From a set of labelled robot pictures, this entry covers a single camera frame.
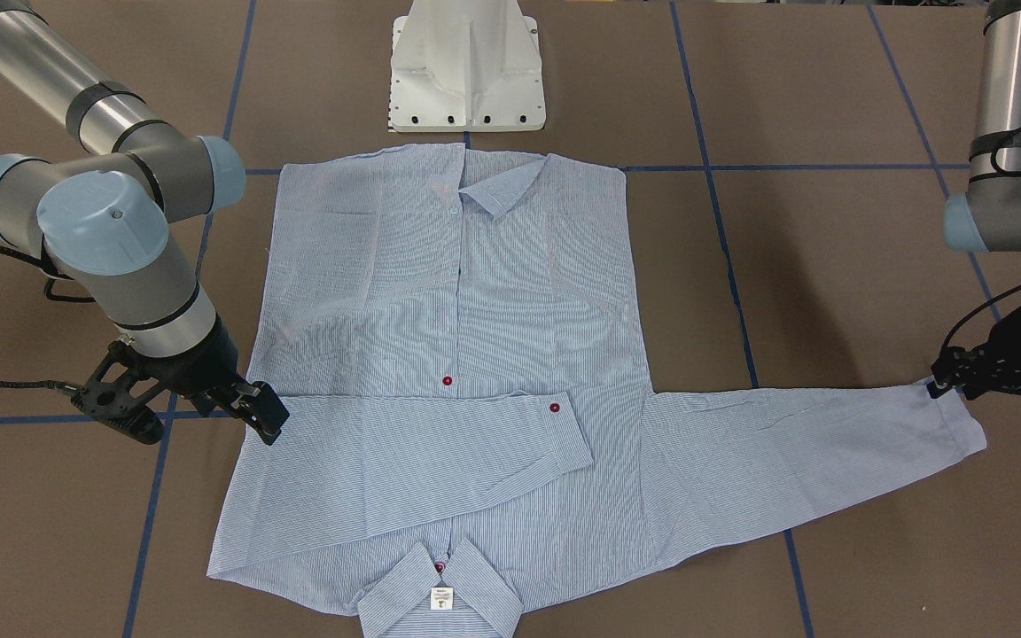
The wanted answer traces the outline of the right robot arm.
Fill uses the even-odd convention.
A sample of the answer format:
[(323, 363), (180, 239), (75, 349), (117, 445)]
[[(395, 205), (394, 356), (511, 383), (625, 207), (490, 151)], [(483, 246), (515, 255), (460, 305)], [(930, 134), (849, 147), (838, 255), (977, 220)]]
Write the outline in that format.
[(0, 156), (0, 252), (80, 284), (119, 334), (84, 383), (46, 388), (147, 445), (165, 433), (151, 408), (163, 392), (275, 443), (287, 408), (268, 383), (239, 375), (238, 348), (171, 234), (171, 223), (242, 199), (242, 158), (223, 138), (162, 120), (27, 1), (0, 1), (0, 76), (88, 151), (68, 162)]

